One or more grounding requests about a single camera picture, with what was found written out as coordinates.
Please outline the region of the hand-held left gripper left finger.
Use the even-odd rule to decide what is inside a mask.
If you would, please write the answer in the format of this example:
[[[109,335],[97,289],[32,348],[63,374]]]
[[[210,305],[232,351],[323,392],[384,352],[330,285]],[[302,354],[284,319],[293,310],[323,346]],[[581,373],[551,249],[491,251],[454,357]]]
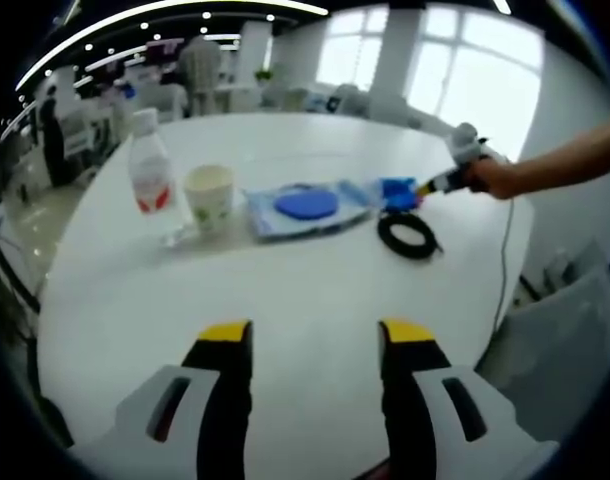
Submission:
[[[116,411],[118,479],[242,479],[252,408],[253,324],[201,332]]]

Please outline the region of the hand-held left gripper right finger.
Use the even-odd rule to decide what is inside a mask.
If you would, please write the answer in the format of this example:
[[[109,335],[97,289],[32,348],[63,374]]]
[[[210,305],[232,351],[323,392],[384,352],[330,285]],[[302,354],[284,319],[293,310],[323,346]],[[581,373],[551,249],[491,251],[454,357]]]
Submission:
[[[452,365],[426,327],[380,320],[382,411],[394,479],[506,479],[526,458],[513,405]]]

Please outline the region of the person's right hand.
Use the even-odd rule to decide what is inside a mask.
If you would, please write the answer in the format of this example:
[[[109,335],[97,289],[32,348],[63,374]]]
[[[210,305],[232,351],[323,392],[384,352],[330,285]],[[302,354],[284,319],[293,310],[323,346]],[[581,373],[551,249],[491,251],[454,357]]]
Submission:
[[[508,200],[520,194],[513,166],[498,163],[491,157],[472,162],[466,170],[465,179],[472,192],[487,193],[498,200]]]

